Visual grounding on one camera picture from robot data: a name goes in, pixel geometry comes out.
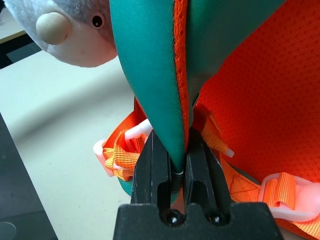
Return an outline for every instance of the orange fabric edge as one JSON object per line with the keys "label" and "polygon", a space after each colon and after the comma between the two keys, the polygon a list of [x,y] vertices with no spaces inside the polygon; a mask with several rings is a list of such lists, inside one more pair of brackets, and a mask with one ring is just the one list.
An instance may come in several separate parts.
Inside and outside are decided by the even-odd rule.
{"label": "orange fabric edge", "polygon": [[182,111],[184,150],[187,150],[189,139],[189,97],[186,64],[186,25],[188,0],[174,1],[174,61],[180,105]]}

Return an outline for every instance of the orange strap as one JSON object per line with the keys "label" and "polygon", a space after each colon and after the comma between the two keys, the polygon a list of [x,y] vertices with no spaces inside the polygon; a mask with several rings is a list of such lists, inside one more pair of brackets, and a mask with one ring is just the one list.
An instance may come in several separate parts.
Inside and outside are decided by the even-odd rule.
{"label": "orange strap", "polygon": [[[135,151],[129,152],[125,142],[125,131],[138,125],[141,122],[138,119],[136,111],[132,112],[103,144],[105,166],[112,170],[114,175],[125,181],[133,176],[134,167],[145,144],[146,136],[136,137],[132,139]],[[221,130],[216,120],[205,106],[197,104],[194,108],[194,124],[192,126],[201,133],[212,150],[220,152],[219,160],[232,200],[235,202],[257,202],[261,186],[237,172],[222,157],[228,146],[220,136]],[[280,203],[284,203],[294,209],[295,189],[294,177],[283,172],[278,179],[270,180],[266,184],[263,201],[269,207],[278,207]],[[320,216],[309,222],[289,222],[283,219],[276,221],[281,227],[302,237],[320,240]]]}

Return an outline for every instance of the green fabric flap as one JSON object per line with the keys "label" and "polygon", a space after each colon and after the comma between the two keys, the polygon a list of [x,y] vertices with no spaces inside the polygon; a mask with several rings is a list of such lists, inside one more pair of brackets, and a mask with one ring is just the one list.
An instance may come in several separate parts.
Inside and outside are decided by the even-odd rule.
{"label": "green fabric flap", "polygon": [[151,125],[183,169],[184,129],[174,53],[174,0],[110,0],[124,74]]}

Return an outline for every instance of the orange mesh fabric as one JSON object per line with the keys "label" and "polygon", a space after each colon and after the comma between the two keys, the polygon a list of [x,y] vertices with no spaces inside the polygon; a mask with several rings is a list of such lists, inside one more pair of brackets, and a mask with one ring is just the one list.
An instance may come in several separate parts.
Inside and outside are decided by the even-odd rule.
{"label": "orange mesh fabric", "polygon": [[235,152],[228,162],[260,182],[281,172],[320,182],[319,13],[319,0],[288,0],[200,93]]}
{"label": "orange mesh fabric", "polygon": [[187,150],[189,138],[189,97],[186,64],[186,24],[188,0],[174,1],[174,61],[180,105],[183,119],[184,148]]}

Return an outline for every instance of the stuffed animal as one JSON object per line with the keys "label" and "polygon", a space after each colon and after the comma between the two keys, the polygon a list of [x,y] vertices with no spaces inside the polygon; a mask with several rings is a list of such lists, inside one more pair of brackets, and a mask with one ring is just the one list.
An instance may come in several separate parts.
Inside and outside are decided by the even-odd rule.
{"label": "stuffed animal", "polygon": [[96,67],[117,56],[107,0],[6,0],[40,48],[62,62]]}

